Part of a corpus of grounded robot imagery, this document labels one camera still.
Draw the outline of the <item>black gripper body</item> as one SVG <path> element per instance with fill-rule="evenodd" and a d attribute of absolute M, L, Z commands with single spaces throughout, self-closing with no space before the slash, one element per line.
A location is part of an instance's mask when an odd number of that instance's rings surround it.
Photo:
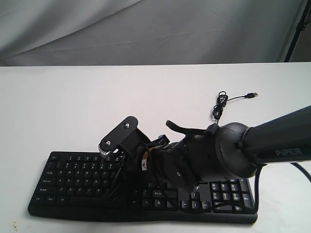
<path fill-rule="evenodd" d="M 219 179 L 215 141 L 183 138 L 167 143 L 163 139 L 140 144 L 131 162 L 131 172 L 142 179 L 171 183 L 188 193 L 200 182 Z"/>

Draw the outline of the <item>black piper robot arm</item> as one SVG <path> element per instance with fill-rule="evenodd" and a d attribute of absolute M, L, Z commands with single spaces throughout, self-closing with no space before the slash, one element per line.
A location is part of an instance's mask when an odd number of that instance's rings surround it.
<path fill-rule="evenodd" d="M 200 182 L 258 177 L 270 163 L 296 163 L 311 158 L 311 109 L 305 107 L 256 127 L 233 122 L 205 129 L 166 126 L 184 135 L 171 143 L 165 135 L 151 141 L 128 116 L 99 143 L 103 158 L 125 153 L 121 171 L 157 185 L 171 183 L 192 192 Z"/>

